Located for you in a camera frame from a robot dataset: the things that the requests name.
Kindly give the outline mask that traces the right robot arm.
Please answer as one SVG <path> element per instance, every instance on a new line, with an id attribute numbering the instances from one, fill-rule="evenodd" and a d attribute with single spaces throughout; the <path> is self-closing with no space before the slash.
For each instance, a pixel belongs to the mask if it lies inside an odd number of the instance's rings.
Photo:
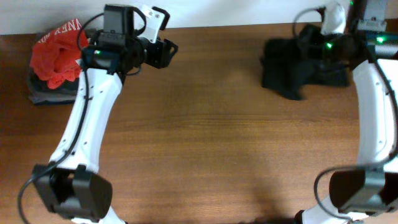
<path id="1" fill-rule="evenodd" d="M 298 212 L 295 223 L 362 223 L 397 210 L 397 34 L 386 30 L 385 1 L 319 7 L 326 58 L 348 58 L 358 95 L 355 165 L 331 167 L 329 194 Z"/>

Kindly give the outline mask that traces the black t-shirt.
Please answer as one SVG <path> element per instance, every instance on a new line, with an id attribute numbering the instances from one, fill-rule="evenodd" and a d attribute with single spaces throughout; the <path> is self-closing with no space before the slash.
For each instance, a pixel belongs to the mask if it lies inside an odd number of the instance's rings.
<path id="1" fill-rule="evenodd" d="M 299 59 L 297 36 L 266 41 L 260 62 L 261 86 L 288 100 L 302 100 L 300 89 L 305 85 L 349 86 L 347 65 L 342 61 Z"/>

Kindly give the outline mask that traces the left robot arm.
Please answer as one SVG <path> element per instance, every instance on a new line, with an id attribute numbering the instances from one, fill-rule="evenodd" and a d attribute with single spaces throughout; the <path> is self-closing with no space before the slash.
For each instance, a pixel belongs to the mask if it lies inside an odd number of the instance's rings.
<path id="1" fill-rule="evenodd" d="M 103 28 L 80 48 L 81 73 L 67 127 L 47 164 L 29 182 L 46 209 L 74 223 L 120 223 L 112 209 L 113 187 L 99 171 L 101 142 L 126 77 L 143 64 L 167 67 L 178 47 L 159 32 L 169 13 L 159 7 L 107 4 Z"/>

